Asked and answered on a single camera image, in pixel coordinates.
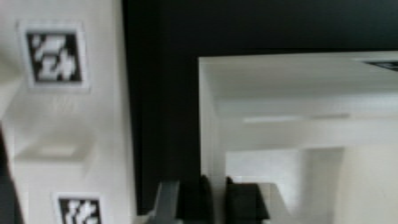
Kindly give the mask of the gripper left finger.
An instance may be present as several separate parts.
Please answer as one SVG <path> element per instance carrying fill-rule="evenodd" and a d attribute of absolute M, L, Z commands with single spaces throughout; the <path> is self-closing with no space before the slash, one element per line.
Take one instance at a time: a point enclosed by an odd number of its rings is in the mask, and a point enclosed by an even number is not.
<path fill-rule="evenodd" d="M 181 214 L 185 209 L 181 205 L 181 190 L 183 187 L 178 180 L 163 181 L 158 184 L 153 210 L 147 213 L 142 224 L 215 224 L 213 192 L 208 177 L 201 176 L 199 180 L 199 205 L 203 210 L 201 216 L 195 218 L 188 218 Z"/>

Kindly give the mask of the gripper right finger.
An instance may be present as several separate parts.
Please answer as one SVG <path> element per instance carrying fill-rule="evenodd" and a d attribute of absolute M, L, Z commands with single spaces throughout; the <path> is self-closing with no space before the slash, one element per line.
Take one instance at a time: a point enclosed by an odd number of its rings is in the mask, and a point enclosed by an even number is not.
<path fill-rule="evenodd" d="M 224 215 L 226 224 L 263 224 L 270 220 L 259 186 L 236 183 L 231 177 L 226 178 Z"/>

